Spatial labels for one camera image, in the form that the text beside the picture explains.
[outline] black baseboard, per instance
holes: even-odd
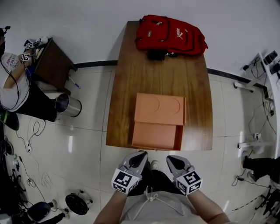
[[[76,68],[87,68],[87,67],[97,67],[97,66],[114,66],[117,65],[118,61],[94,61],[75,64]]]
[[[233,80],[240,81],[240,82],[244,82],[244,83],[249,83],[251,81],[249,79],[246,79],[246,78],[243,78],[243,77],[240,77],[240,76],[237,76],[237,75],[233,75],[233,74],[230,74],[230,73],[227,73],[227,72],[222,72],[222,71],[211,69],[211,68],[207,68],[207,72],[209,74],[226,77],[226,78],[233,79]],[[263,87],[264,87],[263,85],[258,84],[258,83],[256,83],[254,86],[259,87],[261,89],[263,89]]]
[[[78,63],[75,64],[76,68],[86,68],[86,67],[97,67],[97,66],[114,66],[117,65],[118,61],[114,60],[114,61],[94,61],[94,62],[85,62],[85,63]],[[218,76],[222,76],[222,77],[226,77],[226,78],[230,78],[236,81],[240,81],[240,82],[244,82],[244,83],[249,83],[250,80],[237,76],[237,75],[233,75],[227,72],[222,72],[219,70],[215,70],[215,69],[211,69],[211,68],[207,68],[207,71],[209,74],[213,74],[213,75],[218,75]],[[256,83],[254,86],[259,87],[259,88],[263,88],[264,86],[261,84]]]

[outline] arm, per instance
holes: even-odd
[[[230,222],[223,210],[212,200],[197,190],[188,195],[188,199],[197,214],[208,224],[225,224]]]
[[[119,224],[126,198],[126,194],[115,191],[107,205],[97,216],[94,224]]]
[[[22,63],[19,67],[17,67],[13,72],[11,73],[16,82],[20,79],[22,74],[25,71],[25,67],[28,67],[32,64],[32,59],[29,61],[25,61],[24,64]],[[15,82],[11,76],[9,76],[4,84],[4,89],[11,89],[15,85]]]

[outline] metal trash can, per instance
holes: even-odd
[[[82,103],[66,93],[62,93],[56,99],[56,111],[70,117],[77,117],[82,111]]]

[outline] small wooden table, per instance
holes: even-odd
[[[212,101],[204,56],[149,61],[146,52],[135,46],[138,26],[137,21],[126,25],[112,90],[106,144],[133,148],[136,94],[149,93],[186,97],[181,150],[211,150]]]
[[[44,82],[70,95],[71,92],[64,87],[70,69],[77,71],[73,62],[59,48],[53,39],[50,38],[43,53],[39,57],[34,73]]]

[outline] open box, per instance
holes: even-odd
[[[138,93],[132,146],[181,150],[186,123],[186,98]]]

